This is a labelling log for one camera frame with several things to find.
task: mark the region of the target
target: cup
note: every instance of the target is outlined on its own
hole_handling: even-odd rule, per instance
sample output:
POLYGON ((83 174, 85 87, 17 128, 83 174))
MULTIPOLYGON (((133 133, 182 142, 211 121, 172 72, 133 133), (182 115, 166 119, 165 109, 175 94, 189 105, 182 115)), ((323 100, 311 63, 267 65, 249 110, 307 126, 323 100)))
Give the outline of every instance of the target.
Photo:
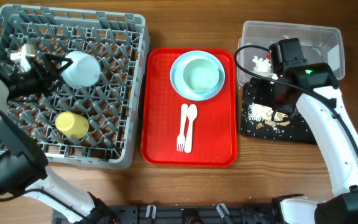
POLYGON ((208 59, 194 59, 185 65, 183 79, 193 91, 207 92, 218 84, 219 69, 208 59))
POLYGON ((58 114, 55 125, 64 135, 77 139, 84 137, 90 127, 86 118, 68 111, 58 114))
POLYGON ((99 62, 92 55, 82 51, 73 51, 66 58, 73 61, 62 73, 67 85, 72 88, 79 88, 80 86, 88 87, 98 82, 101 69, 99 62))

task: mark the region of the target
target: white fork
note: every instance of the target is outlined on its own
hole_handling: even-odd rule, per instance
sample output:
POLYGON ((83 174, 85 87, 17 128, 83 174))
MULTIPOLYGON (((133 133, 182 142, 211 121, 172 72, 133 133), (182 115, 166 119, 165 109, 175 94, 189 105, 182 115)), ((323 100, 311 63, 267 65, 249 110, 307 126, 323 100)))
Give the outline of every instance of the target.
POLYGON ((180 110, 180 133, 178 135, 177 138, 177 151, 178 152, 183 152, 183 150, 185 150, 185 124, 186 124, 186 119, 187 119, 187 109, 189 108, 189 106, 184 103, 181 105, 181 110, 180 110))

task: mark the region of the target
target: transparent container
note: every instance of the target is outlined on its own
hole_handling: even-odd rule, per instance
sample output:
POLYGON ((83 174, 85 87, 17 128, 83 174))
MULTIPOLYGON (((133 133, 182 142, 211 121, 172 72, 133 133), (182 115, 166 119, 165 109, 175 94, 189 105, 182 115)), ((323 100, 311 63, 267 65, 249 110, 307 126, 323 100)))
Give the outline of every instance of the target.
MULTIPOLYGON (((242 28, 238 47, 253 44, 268 48, 279 40, 295 37, 299 38, 303 55, 308 59, 309 64, 326 62, 338 80, 345 77, 342 35, 341 31, 334 27, 247 21, 242 28)), ((244 49, 237 56, 237 60, 244 68, 253 71, 254 56, 266 58, 266 54, 260 49, 244 49)), ((250 78, 250 75, 237 68, 237 82, 240 86, 250 78)))

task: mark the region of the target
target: red placemat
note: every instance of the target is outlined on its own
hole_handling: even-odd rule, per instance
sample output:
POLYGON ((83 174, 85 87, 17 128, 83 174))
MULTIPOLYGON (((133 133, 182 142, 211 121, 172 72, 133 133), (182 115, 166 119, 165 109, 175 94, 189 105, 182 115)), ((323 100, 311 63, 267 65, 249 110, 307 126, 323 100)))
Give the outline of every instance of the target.
POLYGON ((217 166, 231 165, 237 158, 236 89, 234 59, 222 49, 158 48, 147 59, 146 89, 142 132, 143 158, 155 165, 217 166), (203 50, 213 54, 224 67, 222 90, 211 99, 191 101, 172 87, 170 70, 182 54, 203 50), (178 152, 181 105, 195 104, 198 116, 193 124, 191 153, 178 152))

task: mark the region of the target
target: brown tabletop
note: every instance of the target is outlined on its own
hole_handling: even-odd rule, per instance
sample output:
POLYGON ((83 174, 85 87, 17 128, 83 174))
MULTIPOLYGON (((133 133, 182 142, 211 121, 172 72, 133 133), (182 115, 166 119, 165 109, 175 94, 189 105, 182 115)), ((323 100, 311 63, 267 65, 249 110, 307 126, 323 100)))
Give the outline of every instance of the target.
MULTIPOLYGON (((5 3, 142 14, 156 47, 222 48, 234 53, 245 21, 290 22, 337 27, 342 32, 346 76, 340 81, 347 112, 358 132, 357 1, 94 1, 0 0, 5 3)), ((241 90, 237 93, 241 101, 241 90)), ((268 202, 303 193, 330 199, 331 183, 317 146, 238 136, 237 161, 224 169, 157 167, 140 153, 141 125, 133 165, 127 170, 51 163, 73 185, 108 205, 212 205, 268 202)), ((31 198, 0 203, 0 223, 50 223, 52 209, 31 198)))

